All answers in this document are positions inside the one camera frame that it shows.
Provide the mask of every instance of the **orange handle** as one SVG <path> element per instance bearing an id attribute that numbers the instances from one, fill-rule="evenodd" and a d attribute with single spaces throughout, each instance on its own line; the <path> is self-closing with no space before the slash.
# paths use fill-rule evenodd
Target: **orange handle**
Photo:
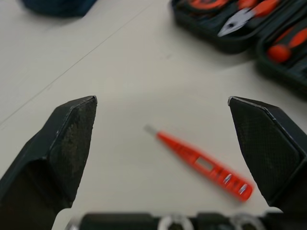
<path id="1" fill-rule="evenodd" d="M 259 3 L 253 11 L 255 12 L 255 16 L 257 17 L 263 17 L 276 9 L 276 6 L 278 5 L 280 0 L 265 0 L 261 3 Z"/>
<path id="2" fill-rule="evenodd" d="M 198 10 L 212 10 L 223 7 L 228 1 L 229 0 L 188 0 L 188 4 Z"/>
<path id="3" fill-rule="evenodd" d="M 236 198 L 245 202 L 251 196 L 253 186 L 232 170 L 164 132 L 158 132 L 157 137 L 188 165 Z"/>
<path id="4" fill-rule="evenodd" d="M 307 19 L 287 29 L 268 49 L 268 56 L 283 63 L 307 46 Z"/>
<path id="5" fill-rule="evenodd" d="M 258 0 L 239 0 L 238 1 L 238 7 L 239 10 L 242 10 L 244 8 L 252 8 L 253 6 L 257 5 Z"/>

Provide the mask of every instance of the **pliers in case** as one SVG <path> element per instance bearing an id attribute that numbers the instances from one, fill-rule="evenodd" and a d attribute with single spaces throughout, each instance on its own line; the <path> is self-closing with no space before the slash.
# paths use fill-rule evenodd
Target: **pliers in case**
<path id="1" fill-rule="evenodd" d="M 269 15 L 275 10 L 279 2 L 280 0 L 264 0 L 254 8 L 246 7 L 241 9 L 227 20 L 218 33 L 218 36 L 222 37 L 241 29 L 253 17 Z"/>

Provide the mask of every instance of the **red screwdriver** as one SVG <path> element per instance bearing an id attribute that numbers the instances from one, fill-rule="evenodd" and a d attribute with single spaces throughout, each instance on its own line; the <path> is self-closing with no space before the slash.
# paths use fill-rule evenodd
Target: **red screwdriver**
<path id="1" fill-rule="evenodd" d="M 304 46 L 307 47 L 307 19 L 286 30 L 267 53 L 272 60 L 283 63 L 301 51 Z"/>
<path id="2" fill-rule="evenodd" d="M 213 13 L 220 11 L 230 0 L 184 0 L 185 7 L 197 13 Z M 238 0 L 238 8 L 253 7 L 258 0 Z"/>
<path id="3" fill-rule="evenodd" d="M 156 131 L 151 126 L 146 126 L 145 129 L 154 134 L 188 165 L 215 182 L 234 197 L 245 202 L 251 196 L 253 186 L 247 180 L 222 166 L 207 154 L 165 132 Z"/>

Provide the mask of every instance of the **black tool case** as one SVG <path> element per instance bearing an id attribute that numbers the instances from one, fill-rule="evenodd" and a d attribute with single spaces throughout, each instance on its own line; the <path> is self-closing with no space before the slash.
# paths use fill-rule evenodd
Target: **black tool case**
<path id="1" fill-rule="evenodd" d="M 240 30 L 223 37 L 218 36 L 219 31 L 228 18 L 239 10 L 236 0 L 230 1 L 220 12 L 207 15 L 191 13 L 182 6 L 182 2 L 171 1 L 177 24 L 228 54 L 238 54 L 252 48 L 259 72 L 289 86 L 300 95 L 307 95 L 307 45 L 294 58 L 282 64 L 266 54 L 267 49 L 288 28 L 307 18 L 306 0 L 281 0 L 268 16 L 252 18 Z"/>

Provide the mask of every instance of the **white table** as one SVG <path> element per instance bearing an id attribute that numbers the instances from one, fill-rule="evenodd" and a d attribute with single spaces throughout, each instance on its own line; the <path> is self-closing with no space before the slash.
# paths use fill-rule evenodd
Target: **white table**
<path id="1" fill-rule="evenodd" d="M 229 96 L 279 106 L 307 131 L 306 103 L 260 75 L 246 54 L 224 55 L 174 25 L 167 0 L 99 0 L 80 20 L 33 16 L 0 0 L 0 176 L 58 105 L 96 95 L 90 155 L 72 209 L 261 214 L 258 189 L 236 202 L 187 167 L 143 127 L 207 151 L 252 180 Z"/>

